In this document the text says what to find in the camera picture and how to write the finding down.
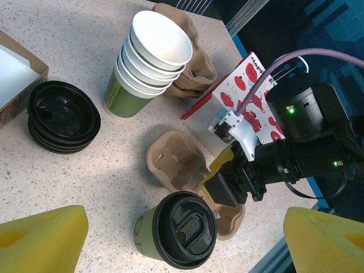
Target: black plastic lid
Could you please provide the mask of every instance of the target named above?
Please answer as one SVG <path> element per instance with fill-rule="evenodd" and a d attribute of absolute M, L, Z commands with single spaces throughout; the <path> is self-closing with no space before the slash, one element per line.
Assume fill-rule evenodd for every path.
<path fill-rule="evenodd" d="M 28 113 L 38 132 L 59 143 L 87 143 L 101 125 L 91 99 L 79 88 L 61 81 L 38 85 L 30 95 Z"/>
<path fill-rule="evenodd" d="M 176 192 L 161 201 L 154 215 L 159 254 L 179 269 L 193 269 L 211 255 L 217 236 L 215 217 L 191 192 Z"/>

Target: cable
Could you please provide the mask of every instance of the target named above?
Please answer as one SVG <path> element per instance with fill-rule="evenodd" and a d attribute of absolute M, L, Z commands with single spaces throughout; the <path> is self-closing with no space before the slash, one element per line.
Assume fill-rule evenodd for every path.
<path fill-rule="evenodd" d="M 297 51 L 293 51 L 291 53 L 288 53 L 282 57 L 280 57 L 277 61 L 272 63 L 267 70 L 264 71 L 264 73 L 258 78 L 257 82 L 254 84 L 253 88 L 250 89 L 247 96 L 243 100 L 243 102 L 240 104 L 239 108 L 235 111 L 235 115 L 239 117 L 250 100 L 252 99 L 253 95 L 257 92 L 258 88 L 261 86 L 261 84 L 264 82 L 264 80 L 276 69 L 278 66 L 284 64 L 286 61 L 289 61 L 293 58 L 296 58 L 298 56 L 304 56 L 304 55 L 323 55 L 323 56 L 330 56 L 336 59 L 340 59 L 343 61 L 346 61 L 348 63 L 355 64 L 361 68 L 364 68 L 364 60 L 358 59 L 354 56 L 350 56 L 348 54 L 338 52 L 331 49 L 324 49 L 324 48 L 307 48 L 307 49 L 300 49 Z"/>
<path fill-rule="evenodd" d="M 330 196 L 323 196 L 323 197 L 313 197 L 313 196 L 305 195 L 304 193 L 301 193 L 297 189 L 295 189 L 289 182 L 285 181 L 284 183 L 286 184 L 287 188 L 291 192 L 293 192 L 295 195 L 298 195 L 299 197 L 308 198 L 308 199 L 331 199 L 331 198 L 334 198 L 334 197 L 338 196 L 338 194 L 342 192 L 342 190 L 344 189 L 344 187 L 346 185 L 346 177 L 344 177 L 340 187 L 338 188 L 338 190 L 334 194 L 332 194 Z"/>

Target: cup lid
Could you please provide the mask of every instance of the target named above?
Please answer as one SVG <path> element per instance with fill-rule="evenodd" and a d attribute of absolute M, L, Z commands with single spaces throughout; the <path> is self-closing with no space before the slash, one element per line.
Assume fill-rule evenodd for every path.
<path fill-rule="evenodd" d="M 176 192 L 155 213 L 155 243 L 162 257 L 180 269 L 193 269 L 211 255 L 217 236 L 216 221 L 205 201 L 191 192 Z"/>

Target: cup rim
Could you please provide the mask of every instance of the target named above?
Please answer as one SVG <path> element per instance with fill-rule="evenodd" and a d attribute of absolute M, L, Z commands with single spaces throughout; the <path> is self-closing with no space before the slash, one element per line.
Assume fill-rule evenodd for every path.
<path fill-rule="evenodd" d="M 140 84 L 141 86 L 143 86 L 145 88 L 148 88 L 148 89 L 151 89 L 151 90 L 167 89 L 168 87 L 170 87 L 172 85 L 173 81 L 171 81 L 169 84 L 167 84 L 167 85 L 165 85 L 163 87 L 153 87 L 153 86 L 150 86 L 150 85 L 147 85 L 147 84 L 143 83 L 141 80 L 139 80 L 138 78 L 136 78 L 133 74 L 130 73 L 130 71 L 128 70 L 128 68 L 126 67 L 126 65 L 124 63 L 124 59 L 123 59 L 123 56 L 122 56 L 122 49 L 123 49 L 123 47 L 124 47 L 124 45 L 121 46 L 120 51 L 119 51 L 119 54 L 118 54 L 118 58 L 121 57 L 121 59 L 120 59 L 121 61 L 119 63 L 121 63 L 121 66 L 122 66 L 123 70 L 127 73 L 127 75 L 129 77 L 131 77 L 131 79 L 133 81 L 135 81 L 136 83 Z"/>
<path fill-rule="evenodd" d="M 155 98 L 156 96 L 158 95 L 161 95 L 164 93 L 164 91 L 167 90 L 167 88 L 163 89 L 162 91 L 158 92 L 158 93 L 148 93 L 148 92 L 145 92 L 145 91 L 141 91 L 139 90 L 138 88 L 132 86 L 125 78 L 124 76 L 121 74 L 120 72 L 120 69 L 119 69 L 119 66 L 118 66 L 118 58 L 119 58 L 119 55 L 115 58 L 115 67 L 114 67 L 114 71 L 113 73 L 115 74 L 115 77 L 117 79 L 117 81 L 119 81 L 119 78 L 121 79 L 122 82 L 124 82 L 129 88 L 131 88 L 132 91 L 129 91 L 128 89 L 126 89 L 124 86 L 121 85 L 121 82 L 120 85 L 126 89 L 126 91 L 128 91 L 129 93 L 131 93 L 133 96 L 136 96 L 136 97 L 139 97 L 138 95 L 136 95 L 135 93 L 140 93 L 142 95 L 144 95 L 146 98 L 145 99 L 149 99 L 149 98 Z"/>
<path fill-rule="evenodd" d="M 176 29 L 178 29 L 178 30 L 179 30 L 179 32 L 182 34 L 182 36 L 184 36 L 184 37 L 187 39 L 188 43 L 189 43 L 189 49 L 191 50 L 191 55 L 190 55 L 190 57 L 188 58 L 188 60 L 187 60 L 187 61 L 184 61 L 184 62 L 182 62 L 182 63 L 174 63 L 173 61 L 168 61 L 168 60 L 166 60 L 166 59 L 163 59 L 163 58 L 161 58 L 161 57 L 159 57 L 159 56 L 154 55 L 153 53 L 151 53 L 151 52 L 149 51 L 149 49 L 147 49 L 147 48 L 146 48 L 146 46 L 142 43 L 142 41 L 141 41 L 140 39 L 138 39 L 137 33 L 135 32 L 135 28 L 134 28 L 134 20 L 138 19 L 138 16 L 142 16 L 141 14 L 143 14 L 143 13 L 155 13 L 157 16 L 160 16 L 161 18 L 163 18 L 163 19 L 165 19 L 165 20 L 168 20 L 168 21 L 171 21 L 171 23 L 177 27 Z M 170 20 L 170 18 L 168 18 L 168 17 L 164 16 L 163 14 L 160 14 L 160 13 L 157 13 L 157 12 L 155 12 L 155 11 L 151 11 L 151 10 L 143 10 L 143 11 L 140 11 L 140 12 L 138 12 L 137 14 L 135 14 L 135 15 L 134 15 L 134 17 L 133 17 L 133 22 L 132 22 L 132 24 L 131 24 L 131 29 L 132 29 L 132 28 L 134 29 L 135 36 L 136 36 L 136 38 L 139 40 L 139 42 L 140 42 L 140 44 L 142 45 L 142 47 L 143 47 L 143 48 L 144 48 L 144 49 L 145 49 L 145 50 L 146 50 L 146 51 L 147 51 L 150 55 L 152 55 L 154 58 L 158 59 L 158 60 L 159 60 L 159 61 L 161 61 L 162 63 L 169 64 L 169 65 L 173 65 L 173 66 L 180 66 L 180 65 L 184 65 L 184 64 L 188 63 L 188 62 L 191 60 L 192 55 L 193 55 L 193 46 L 192 46 L 192 42 L 191 42 L 191 40 L 190 40 L 190 39 L 189 39 L 189 37 L 187 36 L 186 32 L 184 32 L 184 31 L 182 30 L 182 28 L 180 28 L 180 27 L 178 26 L 178 24 L 176 24 L 174 21 Z"/>
<path fill-rule="evenodd" d="M 133 45 L 131 44 L 131 28 L 129 29 L 129 32 L 128 32 L 128 35 L 126 36 L 126 43 L 128 44 L 128 46 L 131 48 L 131 50 L 134 51 L 134 55 L 136 56 L 136 58 L 141 61 L 145 66 L 147 66 L 148 68 L 152 69 L 153 71 L 155 72 L 158 72 L 158 73 L 161 73 L 161 74 L 164 74 L 164 75 L 175 75 L 176 72 L 178 72 L 178 74 L 182 73 L 183 70 L 186 68 L 186 64 L 183 64 L 181 66 L 181 68 L 178 70 L 178 71 L 165 71 L 165 70 L 161 70 L 157 67 L 153 67 L 152 65 L 150 65 L 149 63 L 147 63 L 146 61 L 144 61 L 140 56 L 139 54 L 135 51 L 135 49 L 133 48 Z"/>
<path fill-rule="evenodd" d="M 178 79 L 178 77 L 180 76 L 180 74 L 178 73 L 175 77 L 173 77 L 173 78 L 157 78 L 157 77 L 154 77 L 154 76 L 152 76 L 152 75 L 149 75 L 147 72 L 145 72 L 145 71 L 143 71 L 143 70 L 141 70 L 136 64 L 134 64 L 134 62 L 132 61 L 132 59 L 130 58 L 130 56 L 129 56 L 129 53 L 128 53 L 128 51 L 127 51 L 127 48 L 126 48 L 126 46 L 123 44 L 123 46 L 122 46 L 122 49 L 120 50 L 120 52 L 121 52 L 121 55 L 122 55 L 122 51 L 124 50 L 124 52 L 125 52 L 125 55 L 126 55 L 126 57 L 127 57 L 127 59 L 129 60 L 129 62 L 131 63 L 131 65 L 139 72 L 139 73 L 141 73 L 142 75 L 144 75 L 144 76 L 146 76 L 146 77 L 148 77 L 148 78 L 150 78 L 150 79 L 152 79 L 152 80 L 155 80 L 155 81 L 165 81 L 165 82 L 170 82 L 170 81 L 175 81 L 175 80 L 177 80 Z"/>

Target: green paper cup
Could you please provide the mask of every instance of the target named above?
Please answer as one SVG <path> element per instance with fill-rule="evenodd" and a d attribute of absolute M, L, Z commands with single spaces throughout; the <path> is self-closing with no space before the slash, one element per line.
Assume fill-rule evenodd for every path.
<path fill-rule="evenodd" d="M 184 191 L 168 195 L 133 227 L 133 243 L 141 254 L 178 269 L 205 263 L 216 235 L 215 217 L 205 201 Z"/>
<path fill-rule="evenodd" d="M 118 58 L 107 85 L 104 105 L 106 111 L 114 117 L 130 118 L 142 110 L 155 97 L 161 95 L 165 89 L 158 93 L 147 93 L 133 87 L 121 75 L 118 67 Z"/>

